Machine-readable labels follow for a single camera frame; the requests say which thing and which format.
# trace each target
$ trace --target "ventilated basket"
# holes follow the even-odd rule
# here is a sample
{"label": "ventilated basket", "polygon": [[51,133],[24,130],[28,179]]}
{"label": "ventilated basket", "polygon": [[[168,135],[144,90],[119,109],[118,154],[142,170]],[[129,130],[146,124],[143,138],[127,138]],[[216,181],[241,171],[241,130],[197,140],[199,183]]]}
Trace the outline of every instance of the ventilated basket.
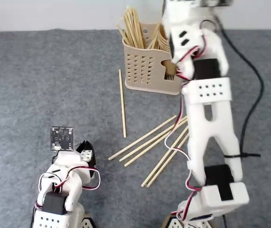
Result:
{"label": "ventilated basket", "polygon": [[[152,39],[152,33],[157,24],[140,24],[146,46]],[[181,91],[182,80],[176,75],[168,76],[162,65],[170,60],[170,53],[157,49],[139,49],[124,45],[125,55],[125,85],[129,89],[178,95]]]}

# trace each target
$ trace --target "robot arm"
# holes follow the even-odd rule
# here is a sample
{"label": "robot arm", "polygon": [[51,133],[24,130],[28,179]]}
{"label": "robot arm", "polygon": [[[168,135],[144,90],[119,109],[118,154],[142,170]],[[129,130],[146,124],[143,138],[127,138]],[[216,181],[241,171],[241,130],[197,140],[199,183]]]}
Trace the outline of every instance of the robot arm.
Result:
{"label": "robot arm", "polygon": [[[189,227],[208,227],[207,220],[249,202],[243,177],[239,144],[234,134],[228,61],[221,39],[202,28],[208,11],[202,7],[228,5],[225,0],[164,0],[162,24],[169,40],[172,62],[179,76],[189,81],[182,88],[189,126],[188,169],[200,188],[179,204],[176,217]],[[206,120],[210,105],[213,119]],[[225,164],[205,167],[208,140],[214,137]]]}
{"label": "robot arm", "polygon": [[[100,185],[100,174],[95,169],[94,148],[88,141],[83,141],[74,150],[73,129],[69,133],[71,129],[51,128],[51,147],[59,150],[53,164],[39,178],[32,228],[95,227],[92,219],[84,215],[83,206],[78,203],[83,189],[94,190]],[[95,172],[99,178],[98,185],[87,187]]]}

